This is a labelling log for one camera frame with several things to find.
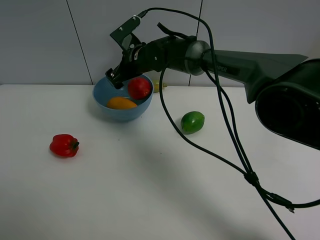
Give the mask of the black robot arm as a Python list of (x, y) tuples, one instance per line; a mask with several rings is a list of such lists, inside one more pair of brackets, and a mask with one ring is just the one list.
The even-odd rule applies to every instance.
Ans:
[(123, 82), (164, 67), (199, 76), (204, 71), (244, 85), (248, 103), (271, 132), (314, 149), (320, 147), (320, 61), (299, 54), (210, 51), (190, 36), (163, 37), (124, 51), (106, 72), (119, 89)]

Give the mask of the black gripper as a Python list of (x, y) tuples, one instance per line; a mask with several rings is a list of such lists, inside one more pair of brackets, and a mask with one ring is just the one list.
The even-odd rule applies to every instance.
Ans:
[(161, 72), (164, 67), (186, 73), (185, 57), (190, 39), (167, 36), (142, 45), (131, 57), (123, 58), (115, 69), (105, 72), (115, 89), (121, 89), (125, 78), (134, 78), (150, 71)]

